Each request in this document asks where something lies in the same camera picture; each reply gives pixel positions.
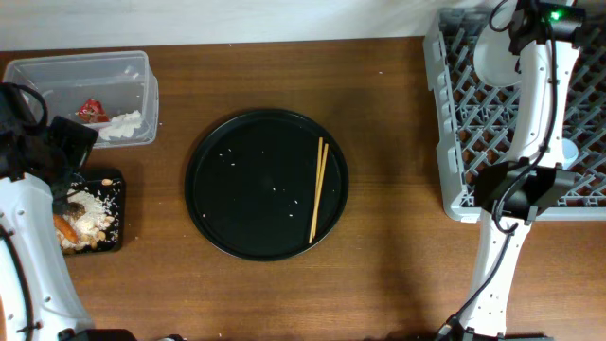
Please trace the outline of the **red snack wrapper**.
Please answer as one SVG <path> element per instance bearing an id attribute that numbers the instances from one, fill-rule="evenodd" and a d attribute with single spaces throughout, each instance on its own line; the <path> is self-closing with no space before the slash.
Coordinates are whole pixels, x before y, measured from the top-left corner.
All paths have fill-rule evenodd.
<path id="1" fill-rule="evenodd" d="M 85 123 L 104 123 L 110 121 L 101 102 L 96 99 L 85 101 L 77 111 L 77 115 Z"/>

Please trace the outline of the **white tissue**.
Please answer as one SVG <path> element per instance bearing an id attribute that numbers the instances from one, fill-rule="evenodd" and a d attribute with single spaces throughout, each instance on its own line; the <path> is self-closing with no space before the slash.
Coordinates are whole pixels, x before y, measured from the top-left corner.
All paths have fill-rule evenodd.
<path id="1" fill-rule="evenodd" d="M 103 140 L 111 140 L 112 138 L 132 137 L 134 131 L 139 129 L 142 124 L 142 114 L 135 110 L 131 113 L 126 113 L 113 117 L 110 125 L 101 128 L 98 135 Z"/>

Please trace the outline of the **brown walnut shell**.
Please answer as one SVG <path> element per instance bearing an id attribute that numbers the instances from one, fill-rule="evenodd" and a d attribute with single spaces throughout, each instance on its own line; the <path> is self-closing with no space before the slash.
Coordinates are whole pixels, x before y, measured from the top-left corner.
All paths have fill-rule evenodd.
<path id="1" fill-rule="evenodd" d="M 65 214 L 76 221 L 86 213 L 86 208 L 83 204 L 77 202 L 69 202 Z"/>

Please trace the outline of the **orange carrot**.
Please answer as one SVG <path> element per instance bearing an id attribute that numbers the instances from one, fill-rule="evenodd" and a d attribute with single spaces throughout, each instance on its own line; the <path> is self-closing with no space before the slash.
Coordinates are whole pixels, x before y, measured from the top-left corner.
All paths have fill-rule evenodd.
<path id="1" fill-rule="evenodd" d="M 72 228 L 70 223 L 67 222 L 61 215 L 54 214 L 53 223 L 55 228 L 60 231 L 63 236 L 71 243 L 77 244 L 80 242 L 77 232 Z"/>

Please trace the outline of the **rice and peanut shell scraps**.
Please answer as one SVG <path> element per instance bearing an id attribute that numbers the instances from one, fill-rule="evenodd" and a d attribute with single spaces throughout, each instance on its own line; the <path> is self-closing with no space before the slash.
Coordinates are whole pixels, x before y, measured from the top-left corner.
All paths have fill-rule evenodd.
<path id="1" fill-rule="evenodd" d="M 80 239 L 79 243 L 73 244 L 55 228 L 64 255 L 107 252 L 121 246 L 123 185 L 117 178 L 75 182 L 58 199 L 54 214 L 61 215 L 69 222 Z M 69 202 L 83 204 L 86 213 L 78 220 L 72 220 L 65 214 Z"/>

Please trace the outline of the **wooden chopstick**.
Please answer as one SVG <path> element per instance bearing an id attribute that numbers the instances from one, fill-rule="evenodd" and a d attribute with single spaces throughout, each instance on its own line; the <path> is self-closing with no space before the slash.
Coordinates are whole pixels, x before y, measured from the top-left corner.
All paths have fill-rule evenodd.
<path id="1" fill-rule="evenodd" d="M 324 141 L 322 163 L 321 163 L 321 172 L 320 172 L 320 182 L 319 182 L 319 188 L 318 188 L 319 189 L 319 195 L 318 195 L 318 199 L 317 199 L 317 202 L 318 202 L 317 226 L 316 226 L 314 238 L 316 236 L 317 227 L 318 227 L 319 207 L 320 207 L 320 202 L 321 202 L 321 194 L 322 194 L 322 189 L 323 189 L 323 183 L 324 183 L 324 176 L 325 176 L 325 169 L 326 169 L 326 164 L 327 164 L 328 152 L 329 152 L 329 144 Z"/>
<path id="2" fill-rule="evenodd" d="M 318 151 L 317 151 L 317 160 L 316 160 L 316 176 L 315 176 L 315 190 L 314 190 L 314 200 L 313 200 L 313 210 L 312 210 L 312 223 L 310 229 L 309 236 L 309 244 L 312 243 L 315 230 L 317 226 L 317 210 L 318 210 L 318 195 L 319 195 L 319 182 L 320 182 L 320 172 L 321 172 L 321 163 L 322 163 L 322 155 L 323 155 L 323 146 L 324 139 L 322 136 L 318 139 Z"/>

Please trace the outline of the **grey round plate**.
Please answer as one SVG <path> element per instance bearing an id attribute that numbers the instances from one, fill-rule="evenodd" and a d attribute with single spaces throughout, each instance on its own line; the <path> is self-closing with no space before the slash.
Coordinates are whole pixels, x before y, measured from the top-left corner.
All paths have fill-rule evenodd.
<path id="1" fill-rule="evenodd" d="M 480 34 L 473 52 L 477 77 L 488 86 L 507 87 L 521 81 L 515 69 L 519 57 L 508 49 L 511 39 L 506 31 L 496 32 L 489 26 Z"/>

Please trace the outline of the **light blue cup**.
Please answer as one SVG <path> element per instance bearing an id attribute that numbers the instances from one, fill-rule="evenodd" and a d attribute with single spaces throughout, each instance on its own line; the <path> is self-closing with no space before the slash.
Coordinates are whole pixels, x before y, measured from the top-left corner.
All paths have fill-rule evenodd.
<path id="1" fill-rule="evenodd" d="M 564 138 L 562 140 L 562 152 L 564 156 L 563 167 L 568 170 L 579 157 L 579 148 L 572 140 Z"/>

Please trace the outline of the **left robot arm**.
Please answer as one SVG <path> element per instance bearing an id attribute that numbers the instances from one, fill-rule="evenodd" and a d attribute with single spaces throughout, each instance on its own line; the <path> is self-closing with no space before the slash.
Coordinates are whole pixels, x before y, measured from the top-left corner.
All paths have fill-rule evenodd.
<path id="1" fill-rule="evenodd" d="M 54 211 L 98 138 L 95 130 L 50 118 L 44 98 L 1 85 L 1 312 L 8 340 L 132 340 L 98 329 L 69 276 Z"/>

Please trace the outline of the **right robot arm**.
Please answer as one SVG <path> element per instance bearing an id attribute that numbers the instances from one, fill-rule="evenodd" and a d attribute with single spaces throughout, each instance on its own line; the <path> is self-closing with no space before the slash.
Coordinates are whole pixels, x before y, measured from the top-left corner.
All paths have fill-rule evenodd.
<path id="1" fill-rule="evenodd" d="M 475 179 L 480 243 L 466 302 L 438 340 L 502 340 L 517 260 L 532 224 L 574 185 L 564 167 L 562 128 L 579 36 L 586 18 L 572 1 L 500 2 L 473 53 L 481 81 L 519 85 L 515 129 L 505 161 Z"/>

